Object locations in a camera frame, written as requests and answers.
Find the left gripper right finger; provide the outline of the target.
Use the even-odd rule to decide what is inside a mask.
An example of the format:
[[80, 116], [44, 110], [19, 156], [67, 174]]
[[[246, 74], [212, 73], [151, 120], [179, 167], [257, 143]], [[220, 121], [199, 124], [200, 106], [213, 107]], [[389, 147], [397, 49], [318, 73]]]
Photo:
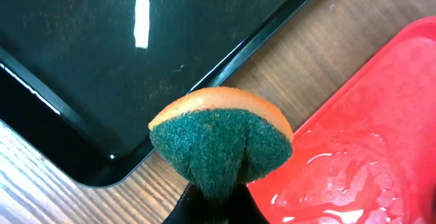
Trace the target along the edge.
[[229, 224], [269, 224], [246, 185], [237, 185], [227, 202]]

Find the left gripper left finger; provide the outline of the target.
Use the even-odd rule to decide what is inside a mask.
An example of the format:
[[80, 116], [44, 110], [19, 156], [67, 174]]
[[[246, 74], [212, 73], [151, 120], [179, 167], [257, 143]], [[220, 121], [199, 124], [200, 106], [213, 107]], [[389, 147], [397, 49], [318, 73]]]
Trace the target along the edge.
[[201, 191], [189, 183], [163, 224], [204, 224], [207, 216], [208, 202]]

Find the green orange sponge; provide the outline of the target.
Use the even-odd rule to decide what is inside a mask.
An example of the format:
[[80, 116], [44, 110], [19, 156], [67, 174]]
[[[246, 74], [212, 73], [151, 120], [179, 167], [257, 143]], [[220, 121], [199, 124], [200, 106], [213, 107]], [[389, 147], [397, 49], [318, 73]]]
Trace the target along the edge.
[[292, 156], [294, 134], [268, 100], [225, 86], [204, 88], [166, 106], [150, 123], [160, 155], [212, 202]]

